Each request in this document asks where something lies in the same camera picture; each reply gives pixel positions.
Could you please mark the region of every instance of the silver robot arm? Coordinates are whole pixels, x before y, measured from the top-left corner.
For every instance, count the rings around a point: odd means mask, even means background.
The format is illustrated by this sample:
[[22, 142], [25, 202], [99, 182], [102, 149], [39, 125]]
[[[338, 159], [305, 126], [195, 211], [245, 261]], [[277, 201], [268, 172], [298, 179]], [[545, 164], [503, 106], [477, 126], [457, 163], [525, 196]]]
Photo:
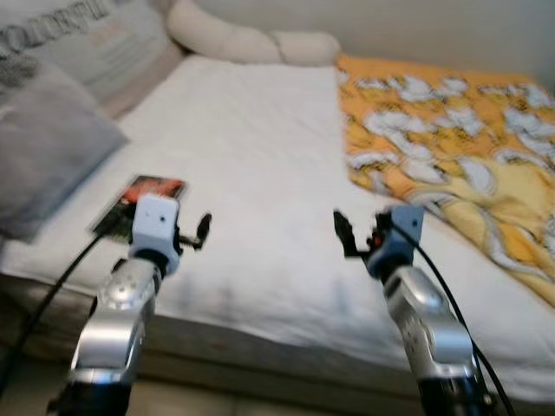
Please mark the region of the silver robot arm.
[[202, 248], [211, 216], [196, 237], [181, 237], [179, 204], [146, 195], [134, 214], [129, 259], [120, 260], [98, 290], [71, 362], [68, 384], [49, 413], [60, 416], [124, 415], [139, 365], [145, 327], [154, 314], [162, 280], [176, 271], [180, 244]]
[[398, 205], [376, 216], [377, 225], [359, 251], [347, 218], [334, 213], [346, 257], [360, 257], [382, 281], [388, 311], [399, 328], [421, 402], [428, 416], [491, 415], [491, 396], [480, 387], [467, 329], [453, 316], [446, 297], [414, 267], [414, 247], [396, 229], [420, 240], [421, 207]]

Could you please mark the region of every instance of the yellow blanket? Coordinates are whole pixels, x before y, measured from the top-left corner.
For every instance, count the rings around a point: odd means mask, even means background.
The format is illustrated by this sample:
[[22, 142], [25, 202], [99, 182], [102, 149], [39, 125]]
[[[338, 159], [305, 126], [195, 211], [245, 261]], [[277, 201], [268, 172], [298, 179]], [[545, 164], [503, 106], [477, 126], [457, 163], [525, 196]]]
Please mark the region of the yellow blanket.
[[523, 75], [336, 67], [351, 179], [425, 205], [555, 307], [553, 98]]

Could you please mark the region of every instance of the black cable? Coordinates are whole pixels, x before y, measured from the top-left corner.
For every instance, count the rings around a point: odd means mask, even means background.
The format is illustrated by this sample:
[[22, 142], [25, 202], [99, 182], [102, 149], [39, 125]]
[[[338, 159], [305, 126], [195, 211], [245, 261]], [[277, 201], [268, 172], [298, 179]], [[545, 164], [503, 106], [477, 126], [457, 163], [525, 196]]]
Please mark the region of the black cable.
[[[467, 323], [465, 322], [465, 319], [462, 316], [462, 313], [460, 312], [459, 305], [454, 300], [454, 296], [451, 293], [451, 290], [447, 286], [447, 284], [446, 284], [445, 280], [443, 279], [443, 276], [441, 275], [440, 271], [437, 270], [437, 268], [435, 267], [435, 264], [432, 261], [432, 259], [428, 256], [428, 254], [426, 253], [426, 251], [424, 251], [424, 249], [420, 246], [420, 244], [417, 241], [415, 241], [405, 230], [403, 230], [401, 227], [397, 226], [396, 224], [392, 223], [391, 225], [395, 229], [395, 231], [397, 231], [399, 234], [401, 234], [403, 236], [403, 238], [405, 238], [419, 252], [419, 254], [422, 256], [422, 258], [424, 258], [424, 260], [428, 264], [429, 268], [434, 272], [434, 275], [437, 278], [438, 282], [440, 283], [440, 286], [443, 288], [443, 291], [447, 295], [447, 299], [451, 303], [451, 306], [453, 307], [453, 311], [454, 311], [455, 315], [457, 316], [457, 319], [462, 324], [462, 326], [465, 327], [465, 329], [468, 331]], [[514, 412], [514, 409], [513, 409], [513, 405], [511, 404], [511, 401], [509, 400], [508, 396], [506, 395], [505, 389], [503, 388], [503, 385], [501, 384], [501, 381], [500, 381], [499, 377], [495, 373], [495, 370], [493, 369], [493, 366], [487, 360], [486, 356], [480, 350], [480, 348], [478, 348], [478, 346], [476, 345], [476, 343], [472, 339], [472, 336], [470, 337], [470, 339], [471, 339], [472, 345], [473, 345], [473, 357], [474, 357], [474, 361], [476, 362], [476, 369], [477, 369], [477, 372], [479, 374], [478, 382], [480, 383], [482, 388], [484, 388], [485, 391], [486, 391], [486, 384], [485, 384], [484, 377], [483, 377], [481, 369], [480, 369], [480, 363], [479, 363], [479, 359], [480, 359], [480, 361], [482, 361], [482, 364], [484, 364], [484, 367], [486, 368], [487, 373], [489, 374], [490, 378], [492, 379], [493, 384], [495, 385], [495, 389], [497, 390], [497, 394], [499, 395], [499, 398], [503, 402], [503, 406], [505, 407], [507, 414], [509, 416], [516, 416], [516, 413]]]
[[17, 337], [16, 343], [8, 353], [6, 357], [2, 361], [2, 368], [0, 369], [0, 399], [2, 398], [6, 387], [8, 386], [8, 381], [10, 380], [10, 376], [12, 375], [16, 364], [19, 362], [19, 358], [23, 351], [23, 346], [25, 342], [29, 339], [33, 329], [35, 328], [36, 324], [42, 317], [42, 314], [46, 310], [46, 308], [54, 299], [54, 296], [58, 293], [58, 291], [62, 288], [63, 284], [68, 280], [69, 275], [75, 270], [75, 268], [79, 265], [82, 259], [96, 246], [96, 244], [106, 236], [119, 222], [120, 222], [121, 214], [115, 215], [112, 218], [112, 221], [108, 221], [108, 224], [103, 227], [103, 230], [99, 231], [95, 238], [85, 247], [82, 252], [75, 258], [73, 262], [69, 265], [69, 267], [63, 272], [60, 278], [56, 281], [54, 286], [50, 288], [49, 293], [42, 299], [41, 303], [33, 312], [33, 315], [29, 317], [29, 319], [25, 322], [23, 326], [23, 330]]

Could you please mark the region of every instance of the white wall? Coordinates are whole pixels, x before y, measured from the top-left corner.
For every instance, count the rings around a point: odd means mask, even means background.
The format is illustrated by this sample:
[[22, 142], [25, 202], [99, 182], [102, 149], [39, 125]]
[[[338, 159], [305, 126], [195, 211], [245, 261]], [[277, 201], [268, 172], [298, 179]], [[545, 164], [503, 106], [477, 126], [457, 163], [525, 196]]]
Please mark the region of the white wall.
[[196, 0], [260, 29], [323, 29], [345, 52], [523, 72], [555, 86], [555, 0]]

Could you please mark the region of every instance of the cushion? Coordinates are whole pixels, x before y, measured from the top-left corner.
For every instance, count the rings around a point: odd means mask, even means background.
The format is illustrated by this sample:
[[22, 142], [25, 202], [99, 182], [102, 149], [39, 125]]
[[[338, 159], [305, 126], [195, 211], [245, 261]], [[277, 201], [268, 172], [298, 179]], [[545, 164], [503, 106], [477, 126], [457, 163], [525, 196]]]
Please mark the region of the cushion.
[[211, 16], [193, 0], [179, 0], [170, 10], [167, 27], [183, 46], [208, 57], [239, 63], [330, 65], [339, 42], [325, 33], [273, 32], [247, 28]]
[[170, 0], [3, 0], [0, 57], [26, 53], [81, 82], [111, 116], [179, 64], [164, 26]]
[[[0, 62], [0, 235], [29, 241], [126, 139], [96, 110], [94, 98], [59, 69], [42, 64], [18, 80], [17, 58]], [[6, 72], [12, 75], [9, 85]]]

